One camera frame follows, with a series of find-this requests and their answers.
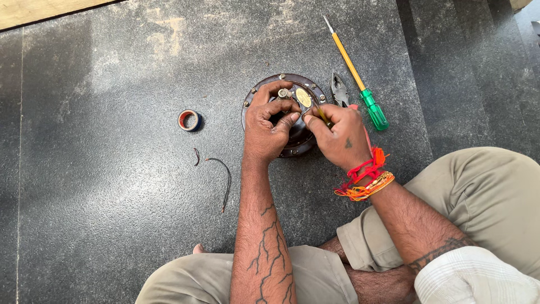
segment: hand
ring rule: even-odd
[[[244,160],[248,159],[268,166],[279,156],[289,140],[289,131],[300,117],[300,106],[292,100],[274,100],[283,88],[292,88],[289,81],[274,81],[261,86],[253,96],[253,101],[246,112],[246,132],[244,135]],[[268,119],[279,111],[291,111],[275,125]]]
[[[357,110],[331,104],[322,105],[321,109],[335,124],[331,130],[316,116],[307,114],[303,120],[329,161],[349,171],[372,159],[362,116]]]

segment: pliers jaw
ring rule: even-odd
[[[349,106],[349,95],[347,94],[347,88],[345,88],[345,84],[343,81],[341,81],[341,78],[336,72],[332,72],[330,89],[332,90],[332,97],[338,106],[343,108]]]

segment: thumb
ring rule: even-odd
[[[313,134],[315,134],[315,137],[317,139],[323,136],[332,135],[332,131],[330,131],[330,129],[328,129],[328,127],[326,126],[325,122],[320,120],[318,117],[313,116],[313,115],[305,115],[303,119],[307,128]]]
[[[279,132],[286,132],[288,134],[291,127],[298,120],[298,117],[300,117],[300,113],[298,112],[289,113],[283,116],[278,120],[278,123],[275,124],[275,130]]]

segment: green screwdriver handle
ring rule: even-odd
[[[370,89],[365,89],[360,92],[360,98],[364,101],[368,108],[369,116],[371,116],[375,128],[382,131],[388,128],[388,121],[382,113],[381,107],[373,99],[373,95]]]

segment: metal screwdriver tip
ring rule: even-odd
[[[325,19],[326,25],[328,25],[328,28],[330,29],[330,32],[331,32],[331,33],[334,33],[334,29],[333,29],[332,26],[330,25],[330,21],[328,21],[328,18],[327,18],[325,15],[322,15],[322,17]]]

